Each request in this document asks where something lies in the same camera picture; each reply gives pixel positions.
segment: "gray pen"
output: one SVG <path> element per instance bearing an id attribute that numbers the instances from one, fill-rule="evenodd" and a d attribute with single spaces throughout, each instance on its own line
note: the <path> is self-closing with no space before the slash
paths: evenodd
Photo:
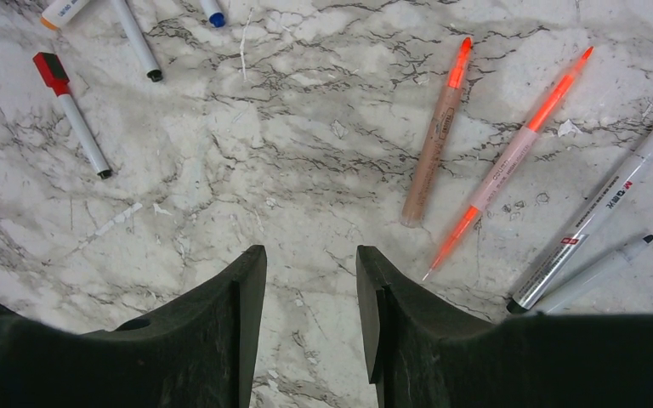
<path id="1" fill-rule="evenodd" d="M 547 290 L 550 281 L 584 245 L 584 241 L 599 230 L 620 203 L 627 200 L 652 162 L 653 130 L 559 236 L 554 249 L 537 266 L 526 283 L 512 295 L 512 300 L 507 305 L 509 313 L 520 315 L 531 309 Z"/>
<path id="2" fill-rule="evenodd" d="M 528 315 L 536 312 L 556 313 L 566 308 L 575 299 L 602 284 L 610 275 L 618 270 L 632 266 L 632 261 L 652 242 L 653 235 L 637 238 L 624 244 L 593 263 L 588 268 L 578 273 L 574 278 L 558 287 L 554 292 L 540 299 L 529 311 Z"/>

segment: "pen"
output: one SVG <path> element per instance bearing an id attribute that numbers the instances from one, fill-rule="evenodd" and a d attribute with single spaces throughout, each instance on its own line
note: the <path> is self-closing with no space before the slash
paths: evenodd
<path id="1" fill-rule="evenodd" d="M 59 30 L 68 23 L 90 0 L 56 0 L 41 13 L 41 24 Z"/>
<path id="2" fill-rule="evenodd" d="M 608 277 L 632 266 L 632 261 L 652 242 L 653 235 L 629 241 L 622 248 L 612 251 L 577 274 L 554 292 L 545 295 L 529 311 L 556 313 L 566 308 L 575 299 L 602 284 Z"/>
<path id="3" fill-rule="evenodd" d="M 144 34 L 141 33 L 139 25 L 136 24 L 136 20 L 131 14 L 131 10 L 128 8 L 126 1 L 124 0 L 111 0 L 111 5 L 114 6 L 116 14 L 119 16 L 119 20 L 122 22 L 122 27 L 126 32 L 126 37 L 131 42 L 131 47 L 136 53 L 137 58 L 141 62 L 141 65 L 146 71 L 146 76 L 151 79 L 152 82 L 159 82 L 163 79 L 162 70 L 159 68 L 159 65 L 154 59 L 154 54 L 151 53 L 149 45 L 144 39 Z"/>
<path id="4" fill-rule="evenodd" d="M 457 60 L 454 62 L 454 68 L 444 82 L 437 106 L 434 108 L 432 121 L 429 123 L 427 136 L 424 138 L 422 154 L 419 156 L 419 163 L 414 171 L 412 187 L 409 189 L 409 195 L 401 210 L 401 223 L 406 227 L 414 228 L 422 222 L 424 208 L 429 198 L 429 192 L 432 190 L 434 172 L 440 165 L 441 150 L 444 148 L 446 137 L 449 135 L 449 129 L 454 120 L 454 113 L 462 98 L 462 81 L 467 70 L 471 49 L 472 39 L 464 38 L 459 54 L 457 54 Z"/>
<path id="5" fill-rule="evenodd" d="M 226 24 L 224 13 L 221 12 L 221 8 L 219 8 L 216 0 L 200 0 L 200 3 L 202 4 L 202 9 L 204 9 L 204 14 L 207 15 L 212 26 L 219 28 Z"/>
<path id="6" fill-rule="evenodd" d="M 469 209 L 459 220 L 457 227 L 442 243 L 440 250 L 437 252 L 429 272 L 422 278 L 422 281 L 427 280 L 432 273 L 441 265 L 450 252 L 454 249 L 459 241 L 459 237 L 463 235 L 472 221 L 478 219 L 479 215 L 485 210 L 497 196 L 499 190 L 507 183 L 509 178 L 514 173 L 517 166 L 524 160 L 532 145 L 539 138 L 539 131 L 542 125 L 549 118 L 557 104 L 564 98 L 567 91 L 570 89 L 572 83 L 576 80 L 579 73 L 582 71 L 584 64 L 587 62 L 589 55 L 592 53 L 593 47 L 587 49 L 577 63 L 572 67 L 566 75 L 559 81 L 559 84 L 554 91 L 549 95 L 544 104 L 537 110 L 537 113 L 532 117 L 526 126 L 523 126 L 517 134 L 512 137 L 512 141 L 507 146 L 507 149 L 499 157 L 497 163 L 491 168 L 489 174 L 480 185 L 479 189 L 469 199 Z"/>
<path id="7" fill-rule="evenodd" d="M 620 202 L 625 201 L 625 197 L 634 190 L 634 184 L 641 179 L 652 162 L 653 131 L 575 217 L 564 234 L 559 236 L 554 249 L 530 279 L 512 295 L 512 300 L 507 305 L 509 313 L 524 313 L 532 307 L 584 241 L 597 232 Z"/>
<path id="8" fill-rule="evenodd" d="M 83 147 L 83 152 L 91 162 L 91 166 L 94 168 L 96 174 L 102 180 L 111 177 L 111 169 L 106 164 L 106 159 L 101 154 L 101 150 L 99 150 L 94 136 L 88 130 L 86 122 L 83 121 L 81 112 L 77 108 L 77 104 L 69 93 L 69 77 L 61 65 L 59 57 L 51 53 L 38 53 L 34 56 L 33 61 L 46 86 L 54 90 L 61 106 L 64 107 L 66 117 L 69 119 L 74 132 L 76 132 Z"/>

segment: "white marble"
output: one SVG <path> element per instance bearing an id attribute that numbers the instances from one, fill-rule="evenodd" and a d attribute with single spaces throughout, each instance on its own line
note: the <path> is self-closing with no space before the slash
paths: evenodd
<path id="1" fill-rule="evenodd" d="M 69 331 L 113 328 L 264 244 L 253 406 L 376 405 L 356 246 L 420 277 L 511 132 L 587 46 L 582 79 L 428 288 L 503 319 L 510 287 L 653 127 L 653 2 L 222 1 L 220 30 L 196 0 L 129 3 L 162 83 L 146 80 L 108 2 L 54 33 L 38 23 L 43 0 L 0 1 L 0 302 Z M 425 228 L 406 229 L 400 206 L 467 34 L 463 107 Z M 92 173 L 38 51 L 60 56 L 113 179 Z M 567 120 L 581 132 L 558 136 Z M 638 187 L 570 269 L 653 231 L 653 168 Z M 653 311 L 653 247 L 572 311 Z"/>

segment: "orange pen tip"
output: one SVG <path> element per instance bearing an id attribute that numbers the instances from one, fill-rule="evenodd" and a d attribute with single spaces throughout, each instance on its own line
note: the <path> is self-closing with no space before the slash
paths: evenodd
<path id="1" fill-rule="evenodd" d="M 462 41 L 462 48 L 460 49 L 460 52 L 463 53 L 465 51 L 469 51 L 470 48 L 472 48 L 472 37 L 464 38 L 464 41 Z"/>

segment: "white debris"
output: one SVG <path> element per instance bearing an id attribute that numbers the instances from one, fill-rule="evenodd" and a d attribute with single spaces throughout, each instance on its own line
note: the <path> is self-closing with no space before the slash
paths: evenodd
<path id="1" fill-rule="evenodd" d="M 582 130 L 579 129 L 579 127 L 575 126 L 574 123 L 572 123 L 571 120 L 567 119 L 564 123 L 559 125 L 559 130 L 557 131 L 557 137 L 561 138 L 562 136 L 565 136 L 566 134 L 581 134 Z"/>
<path id="2" fill-rule="evenodd" d="M 339 121 L 335 120 L 332 123 L 332 133 L 334 133 L 334 136 L 340 139 L 344 139 L 344 136 L 349 134 L 349 130 L 346 127 L 344 127 L 344 125 L 339 123 Z"/>
<path id="3" fill-rule="evenodd" d="M 154 203 L 154 214 L 173 215 L 169 211 L 159 207 L 159 205 L 156 203 Z"/>
<path id="4" fill-rule="evenodd" d="M 259 227 L 259 231 L 261 231 L 262 234 L 263 234 L 264 233 L 264 225 L 261 224 L 261 217 L 259 217 L 258 212 L 256 212 L 256 210 L 254 211 L 254 215 L 257 216 L 257 225 Z"/>
<path id="5" fill-rule="evenodd" d="M 249 10 L 249 17 L 247 17 L 247 23 L 244 25 L 244 31 L 241 32 L 241 44 L 239 44 L 239 54 L 241 54 L 241 73 L 244 75 L 244 82 L 247 81 L 247 61 L 244 59 L 244 44 L 247 43 L 247 29 L 249 24 L 252 22 L 252 13 L 254 8 Z"/>
<path id="6" fill-rule="evenodd" d="M 269 388 L 274 391 L 275 393 L 279 392 L 279 385 L 272 381 L 272 380 L 266 380 L 266 382 L 269 384 Z"/>
<path id="7" fill-rule="evenodd" d="M 234 116 L 234 119 L 231 119 L 231 123 L 237 123 L 239 122 L 239 119 L 244 116 L 244 112 L 239 112 L 239 115 Z"/>
<path id="8" fill-rule="evenodd" d="M 86 245 L 90 244 L 97 237 L 106 234 L 108 230 L 114 227 L 116 224 L 123 224 L 127 219 L 131 218 L 134 213 L 140 210 L 143 206 L 140 202 L 133 204 L 131 207 L 126 210 L 118 213 L 114 218 L 110 219 L 106 224 L 101 225 L 101 228 L 94 231 L 84 242 L 79 244 L 78 249 L 83 249 Z"/>
<path id="9" fill-rule="evenodd" d="M 653 107 L 653 103 L 650 102 L 650 104 L 647 105 L 647 109 L 645 109 L 644 112 L 642 113 L 642 120 L 644 120 L 647 117 L 647 115 L 649 115 L 650 112 L 652 112 L 652 107 Z"/>

